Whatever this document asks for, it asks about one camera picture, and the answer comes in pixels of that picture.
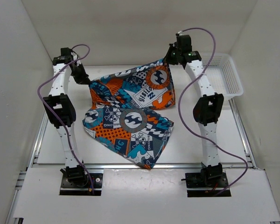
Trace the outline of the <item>colourful patterned shorts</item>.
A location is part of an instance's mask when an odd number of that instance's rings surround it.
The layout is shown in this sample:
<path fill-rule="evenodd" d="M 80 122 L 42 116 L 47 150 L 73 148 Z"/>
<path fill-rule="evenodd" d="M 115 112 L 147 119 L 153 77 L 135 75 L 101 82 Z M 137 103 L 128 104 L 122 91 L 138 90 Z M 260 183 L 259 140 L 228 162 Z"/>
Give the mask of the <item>colourful patterned shorts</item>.
<path fill-rule="evenodd" d="M 89 89 L 92 106 L 82 121 L 85 131 L 137 166 L 153 168 L 174 127 L 158 113 L 175 105 L 169 65 L 160 59 L 106 75 Z"/>

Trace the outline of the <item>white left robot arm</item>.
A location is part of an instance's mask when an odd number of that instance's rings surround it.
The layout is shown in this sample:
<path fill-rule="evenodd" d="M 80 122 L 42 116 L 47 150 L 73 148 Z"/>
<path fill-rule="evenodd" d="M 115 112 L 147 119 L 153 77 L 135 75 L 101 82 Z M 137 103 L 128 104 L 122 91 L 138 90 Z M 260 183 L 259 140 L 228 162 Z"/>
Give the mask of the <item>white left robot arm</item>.
<path fill-rule="evenodd" d="M 90 80 L 77 54 L 69 53 L 53 59 L 53 77 L 37 90 L 50 123 L 56 128 L 65 155 L 65 168 L 61 172 L 68 182 L 78 187 L 91 186 L 91 177 L 79 155 L 74 133 L 76 111 L 68 96 L 70 77 L 78 84 Z"/>

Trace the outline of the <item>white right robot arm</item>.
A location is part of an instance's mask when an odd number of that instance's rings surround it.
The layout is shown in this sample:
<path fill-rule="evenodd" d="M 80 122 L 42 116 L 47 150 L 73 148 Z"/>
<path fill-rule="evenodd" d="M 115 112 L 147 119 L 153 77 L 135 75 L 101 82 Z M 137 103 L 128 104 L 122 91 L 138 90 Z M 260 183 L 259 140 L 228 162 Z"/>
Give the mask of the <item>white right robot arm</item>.
<path fill-rule="evenodd" d="M 223 168 L 217 151 L 217 122 L 223 107 L 224 96 L 215 92 L 205 73 L 206 67 L 200 54 L 191 46 L 169 45 L 164 61 L 170 65 L 182 65 L 190 76 L 199 99 L 193 109 L 202 137 L 203 161 L 200 173 L 190 174 L 186 180 L 193 187 L 210 187 L 219 182 Z"/>

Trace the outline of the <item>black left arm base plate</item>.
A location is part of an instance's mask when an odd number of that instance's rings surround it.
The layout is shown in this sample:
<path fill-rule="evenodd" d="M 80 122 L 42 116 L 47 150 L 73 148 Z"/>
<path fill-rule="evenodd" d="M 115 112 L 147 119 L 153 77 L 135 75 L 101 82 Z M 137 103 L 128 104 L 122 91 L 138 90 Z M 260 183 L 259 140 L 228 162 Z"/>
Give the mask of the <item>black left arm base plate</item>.
<path fill-rule="evenodd" d="M 65 170 L 60 170 L 63 174 L 59 195 L 61 196 L 101 196 L 103 173 L 90 173 L 92 183 L 88 175 L 72 180 L 67 178 Z"/>

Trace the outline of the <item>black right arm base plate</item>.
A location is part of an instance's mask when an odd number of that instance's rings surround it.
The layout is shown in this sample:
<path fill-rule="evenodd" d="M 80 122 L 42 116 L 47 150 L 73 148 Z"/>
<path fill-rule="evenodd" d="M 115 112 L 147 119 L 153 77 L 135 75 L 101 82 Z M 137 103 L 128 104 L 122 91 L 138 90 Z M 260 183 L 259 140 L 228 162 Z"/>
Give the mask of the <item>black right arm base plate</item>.
<path fill-rule="evenodd" d="M 185 178 L 181 181 L 186 182 L 188 198 L 231 196 L 229 188 L 219 194 L 222 189 L 229 186 L 226 173 L 210 180 L 203 179 L 201 173 L 185 173 Z"/>

